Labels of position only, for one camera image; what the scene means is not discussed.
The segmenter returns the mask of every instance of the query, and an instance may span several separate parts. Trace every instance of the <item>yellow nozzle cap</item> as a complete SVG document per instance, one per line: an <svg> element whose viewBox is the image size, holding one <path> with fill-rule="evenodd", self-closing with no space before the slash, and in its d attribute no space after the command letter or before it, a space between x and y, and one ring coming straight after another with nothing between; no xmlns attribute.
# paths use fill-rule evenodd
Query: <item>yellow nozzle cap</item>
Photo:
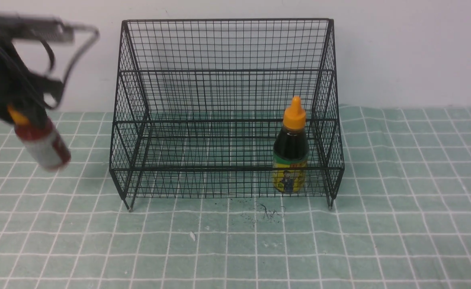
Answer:
<svg viewBox="0 0 471 289"><path fill-rule="evenodd" d="M14 107L8 106L8 112L16 125L26 126L30 124L28 118L25 115L19 113L16 109L14 109Z"/></svg>
<svg viewBox="0 0 471 289"><path fill-rule="evenodd" d="M284 112L284 126L291 130L301 130L305 127L305 119L307 115L301 107L301 99L299 96L292 98L291 105Z"/></svg>

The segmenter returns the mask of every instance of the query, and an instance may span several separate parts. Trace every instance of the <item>white label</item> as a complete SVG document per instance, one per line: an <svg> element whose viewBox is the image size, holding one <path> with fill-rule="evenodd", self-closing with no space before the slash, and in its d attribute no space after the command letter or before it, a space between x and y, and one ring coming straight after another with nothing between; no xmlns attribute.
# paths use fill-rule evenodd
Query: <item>white label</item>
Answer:
<svg viewBox="0 0 471 289"><path fill-rule="evenodd" d="M28 153L44 168L53 168L63 163L53 144L58 138L57 132L52 131L47 137L37 141L23 141Z"/></svg>

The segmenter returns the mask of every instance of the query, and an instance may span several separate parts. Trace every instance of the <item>white grid line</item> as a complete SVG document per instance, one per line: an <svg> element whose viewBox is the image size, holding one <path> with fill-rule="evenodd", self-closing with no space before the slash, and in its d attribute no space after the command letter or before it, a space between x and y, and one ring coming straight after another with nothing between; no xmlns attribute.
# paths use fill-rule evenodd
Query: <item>white grid line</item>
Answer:
<svg viewBox="0 0 471 289"><path fill-rule="evenodd" d="M109 170L106 170L106 171L105 171L105 176L107 176L108 173L109 173ZM105 185L105 182L106 182L106 181L104 180L104 181L102 182L102 185L100 186L100 191L98 192L98 195L96 196L96 201L95 201L95 204L93 205L92 212L95 211L96 205L98 205L98 200L100 200L100 196L102 195L102 189L103 189L103 187L104 187L104 185ZM83 238L82 238L82 241L80 242L80 247L79 247L79 250L78 250L79 253L82 251L82 248L83 248L83 246L84 246L85 238L86 238L86 236L87 236L87 234L85 234L85 233L88 232L88 230L89 230L89 225L91 225L91 220L92 220L92 219L93 219L93 214L91 214L91 215L89 216L89 220L87 221L87 225L85 226L85 232L84 232L84 234L82 234L82 235L83 235ZM73 263L72 270L71 270L71 272L70 272L70 278L73 277L73 274L75 273L75 269L77 268L78 258L79 258L79 256L77 255L76 258L75 258L75 261L74 261L74 263ZM70 286L70 279L68 279L68 282L66 283L65 288L68 288L69 286Z"/></svg>
<svg viewBox="0 0 471 289"><path fill-rule="evenodd" d="M357 106L346 106L346 108L357 108ZM105 120L105 119L100 119L100 120L62 120L62 117L63 115L66 114L66 113L62 113L59 117L59 120L58 121L54 121L54 122L59 122L59 123L67 123L67 122L70 122L70 123L74 123L74 122L94 122L94 123L107 123L107 124L111 124L112 123L112 119L109 119L109 120ZM447 121L447 120L450 120L452 119L451 117L449 119L430 119L430 118L426 118L426 119L403 119L403 120L397 120L397 119L387 119L387 117L382 117L382 118L379 118L379 117L370 117L370 116L360 116L358 118L344 118L344 117L341 117L341 122L349 122L349 121L355 121L355 120L366 120L366 119L373 119L373 120L384 120L384 121L390 121L390 122L426 122L426 121ZM457 119L457 121L470 121L470 119L468 118L465 118L465 119Z"/></svg>
<svg viewBox="0 0 471 289"><path fill-rule="evenodd" d="M87 156L87 159L89 159L89 157L91 156L91 151L92 151L92 148L91 148L91 150L89 151L89 155ZM84 170L85 170L85 166L82 168L82 172L80 172L80 176L82 176L82 175L84 174ZM76 183L76 185L75 185L75 188L73 189L73 192L74 192L74 193L75 193L76 190L77 190L77 187L78 187L79 182L80 182L80 177L78 178L77 183ZM70 201L68 201L68 205L67 205L67 208L66 208L66 212L68 212L68 211L70 210L72 201L73 201L73 197L71 197L71 198L70 198ZM61 223L59 224L59 228L57 229L57 234L55 234L54 241L52 242L52 245L51 245L51 247L50 247L50 250L49 250L49 252L48 252L48 255L47 255L46 259L45 259L45 263L44 263L44 265L43 265L43 268L41 269L41 273L40 273L40 275L39 275L39 278L43 277L43 273L45 272L45 269L46 269L46 267L47 267L48 260L50 260L50 256L52 256L52 251L54 250L55 243L57 242L57 238L59 237L59 232L61 231L61 228L63 227L63 223L65 223L65 218L66 218L66 215L63 216L63 219L61 220Z"/></svg>
<svg viewBox="0 0 471 289"><path fill-rule="evenodd" d="M314 218L312 217L312 207L311 207L311 198L308 196L307 197L307 203L309 204L309 212L310 212L310 218L311 218L311 227L312 227L312 237L314 238L314 250L316 252L316 261L317 261L317 266L318 266L318 276L319 276L319 286L321 289L323 289L323 276L321 274L321 264L319 263L319 251L318 251L318 242L316 238L316 233L314 229Z"/></svg>
<svg viewBox="0 0 471 289"><path fill-rule="evenodd" d="M255 123L253 123L253 129L254 129L254 135L256 135L257 129L256 129L256 124ZM256 142L255 139L253 139L251 152L254 154L253 155L254 160L252 162L252 164L254 166L256 165L256 162L257 162L257 153L256 153L256 150L254 150L254 148L256 148L256 146L257 146L257 142ZM256 172L252 172L252 176L253 176L253 178L252 178L252 192L254 193L254 197L252 199L254 201L255 278L258 279L259 278L259 256L258 256L258 252L257 252L258 242L257 242L257 197L256 196L259 195L259 192L258 192L258 188L256 187L256 184L258 182L258 178L256 177ZM258 281L255 282L255 287L256 287L256 289L259 289L259 282Z"/></svg>
<svg viewBox="0 0 471 289"><path fill-rule="evenodd" d="M210 133L212 133L212 124L210 126L210 130L209 130ZM208 138L207 140L207 144L206 144L206 147L207 147L207 151L205 152L205 160L207 161L208 158L209 158L209 154L210 154L210 139L211 138ZM206 195L206 192L207 192L207 189L206 189L206 186L207 185L207 173L204 172L204 194L203 195ZM195 270L193 272L193 289L196 288L196 285L197 285L197 265L198 265L198 252L199 252L199 247L200 247L200 238L201 238L201 231L202 231L202 210L203 210L203 200L204 198L200 199L200 210L199 210L199 216L198 216L198 231L197 232L193 232L194 234L196 234L196 242L197 242L197 248L196 248L196 254L195 254Z"/></svg>
<svg viewBox="0 0 471 289"><path fill-rule="evenodd" d="M36 169L37 168L34 168L34 170L32 171L32 174L30 175L30 177L28 178L29 180L27 181L27 183L25 184L25 187L23 188L22 190L22 193L25 192L25 190L27 189L29 183L30 183L30 180L32 179L32 176L34 175L34 173L36 172ZM54 184L54 181L55 181L55 178L52 179L52 182L50 183L50 185L48 186L48 189L47 189L47 193L50 191L50 189L52 188L52 185ZM41 202L41 205L39 207L39 210L41 211L41 209L43 208L43 205L45 204L45 201L47 199L47 195L43 197L43 201ZM23 241L23 245L21 246L21 249L20 249L20 252L18 254L18 256L16 257L16 261L14 262L14 265L12 266L12 269L9 273L9 279L12 278L12 273L14 272L15 268L16 268L16 265L18 264L19 260L20 260L20 257L21 257L21 253L23 252L23 250L25 249L25 245L27 245L27 241L28 241L28 238L30 236L30 233L32 232L32 228L34 228L34 224L36 223L38 217L39 217L39 214L40 212L36 212L36 216L34 216L34 220L32 221L32 224L30 225L30 228L28 229L28 232L27 232L27 235L25 236L25 240ZM8 282L6 282L4 284L4 289L6 289L8 285Z"/></svg>
<svg viewBox="0 0 471 289"><path fill-rule="evenodd" d="M420 148L419 148L419 144L417 143L417 139L414 138L414 141L415 141L415 143L416 143L416 145L417 145L417 147L418 147L419 153L421 153ZM397 157L398 157L398 163L400 164L400 166L401 166L403 172L405 172L405 168L404 168L403 162L402 162L401 159L399 158L399 154L398 154L397 149L395 148L394 151L395 151L395 153L396 153L396 155L397 155ZM414 190L412 189L412 185L410 184L409 181L407 181L407 184L408 184L408 188L410 189L410 192L413 192ZM416 206L419 208L419 211L421 212L421 218L422 218L422 220L423 220L424 228L426 229L426 232L429 232L429 230L428 230L428 223L426 222L426 218L425 218L424 214L422 213L422 209L421 209L421 207L420 207L420 205L419 205L419 202L417 201L417 198L414 198L414 202L416 203ZM432 243L432 246L433 246L433 248L435 249L436 256L437 256L437 259L439 260L439 265L440 265L441 268L442 268L444 277L445 277L446 280L448 280L448 278L449 278L449 277L448 277L448 273L446 272L446 268L444 267L443 260L442 260L442 258L441 258L440 253L439 253L439 249L437 249L437 247L435 246L435 241L433 240L432 235L431 235L431 234L428 234L428 237L430 238L430 242Z"/></svg>
<svg viewBox="0 0 471 289"><path fill-rule="evenodd" d="M162 158L162 147L164 146L164 142L160 145L160 154L159 154L159 159ZM152 188L151 188L151 193L153 193L153 191L155 190L155 185L157 183L157 178L154 178L154 182L153 182L153 185L152 185ZM131 274L131 278L130 278L130 285L129 285L129 288L132 287L132 284L133 284L133 280L134 280L134 276L135 276L135 272L136 272L136 266L138 264L138 256L140 255L140 248L141 248L141 241L142 241L142 236L144 235L144 228L146 227L146 221L148 219L148 215L147 212L150 210L150 204L152 202L152 199L149 199L148 200L148 204L147 204L147 207L146 207L146 210L144 211L144 220L142 222L142 230L141 230L141 233L140 233L140 239L138 241L138 248L136 250L136 255L135 255L135 258L134 258L134 265L132 266L132 274Z"/></svg>
<svg viewBox="0 0 471 289"><path fill-rule="evenodd" d="M364 115L364 112L362 111L362 108L360 108L360 113L362 113L362 115ZM369 136L369 134L367 134L367 139L371 143L371 137ZM371 150L371 151L373 152L373 159L375 159L375 161L377 161L375 151L374 150ZM353 164L351 165L351 168L353 169L353 175L355 175L355 168L353 167ZM386 185L384 183L384 179L382 178L382 172L380 172L380 170L378 170L378 175L380 176L380 180L382 181L382 186L385 189ZM371 232L371 226L369 225L369 217L367 215L367 211L366 211L366 208L365 208L364 199L362 199L362 192L360 191L360 187L358 185L357 185L357 191L361 195L360 201L362 202L362 208L364 209L364 216L365 216L365 220L366 220L366 224L367 224L367 229L369 230L369 232ZM386 197L387 197L387 201L388 201L389 205L391 206L391 209L394 211L394 207L392 205L391 199L387 195L387 192L386 192ZM398 232L400 232L400 228L399 228L399 224L398 224L398 220L396 219L396 216L394 216L394 223L396 225L396 228L398 229ZM375 243L375 238L372 235L371 235L371 242L373 243L373 247L374 247L374 250L375 250L376 261L378 262L378 267L380 269L380 274L382 275L382 279L384 280L384 286L386 286L386 279L385 279L385 276L384 276L384 271L382 269L382 263L380 262L378 249L377 249L376 243ZM403 246L405 252L407 252L406 251L405 241L403 240L403 238L401 238L401 245ZM408 267L410 267L410 272L412 273L412 277L414 278L414 280L417 281L416 273L414 271L414 267L412 266L412 261L410 261L409 258L407 258L407 260L408 260Z"/></svg>

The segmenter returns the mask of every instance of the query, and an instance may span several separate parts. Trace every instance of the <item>plastic bottle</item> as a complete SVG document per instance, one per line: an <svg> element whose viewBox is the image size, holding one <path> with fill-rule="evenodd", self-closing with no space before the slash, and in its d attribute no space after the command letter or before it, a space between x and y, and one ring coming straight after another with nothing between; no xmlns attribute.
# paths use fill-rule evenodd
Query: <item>plastic bottle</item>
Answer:
<svg viewBox="0 0 471 289"><path fill-rule="evenodd" d="M8 111L15 123L16 135L41 167L55 171L70 162L71 153L49 118L45 128L41 129L12 107L9 106Z"/></svg>
<svg viewBox="0 0 471 289"><path fill-rule="evenodd" d="M305 133L306 114L299 96L284 112L283 126L273 145L273 185L282 193L298 192L305 184L309 143Z"/></svg>

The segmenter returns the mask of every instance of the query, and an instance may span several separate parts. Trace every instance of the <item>black cable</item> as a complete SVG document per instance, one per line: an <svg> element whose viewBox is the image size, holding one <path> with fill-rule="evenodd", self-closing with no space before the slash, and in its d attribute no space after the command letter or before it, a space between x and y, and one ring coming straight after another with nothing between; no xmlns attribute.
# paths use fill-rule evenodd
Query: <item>black cable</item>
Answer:
<svg viewBox="0 0 471 289"><path fill-rule="evenodd" d="M82 57L84 53L89 48L91 48L91 46L98 40L99 35L100 35L100 32L98 31L98 29L93 26L74 24L74 25L67 25L67 27L72 28L74 31L87 31L87 32L93 33L93 35L75 52L70 62L68 63L67 68L65 70L65 76L62 81L63 90L61 91L61 95L58 97L58 99L56 99L56 97L52 95L52 97L54 97L54 100L56 100L56 104L54 106L50 106L49 104L47 104L43 98L43 95L40 95L38 91L34 88L32 83L28 80L27 74L30 73L28 69L25 66L20 67L19 64L15 62L12 59L12 57L10 57L4 51L4 49L0 46L0 57L4 60L4 62L6 63L6 65L11 71L14 71L19 75L21 84L27 90L28 96L32 98L32 100L34 100L37 104L49 110L54 110L58 108L58 106L61 104L62 94L64 92L64 88L66 87L67 81L69 80L72 69L74 68L74 66L80 59L80 57Z"/></svg>
<svg viewBox="0 0 471 289"><path fill-rule="evenodd" d="M34 35L34 37L37 38L37 40L39 40L39 42L41 44L43 44L43 47L45 48L45 51L47 51L47 55L48 55L48 58L49 58L49 64L48 64L47 71L45 71L44 75L45 76L50 75L50 73L52 73L52 71L54 71L54 67L55 67L55 54L54 54L54 51L52 50L52 48L50 47L48 42L45 39L43 39L43 37L38 35L35 31L31 31L31 32L32 32L32 35Z"/></svg>

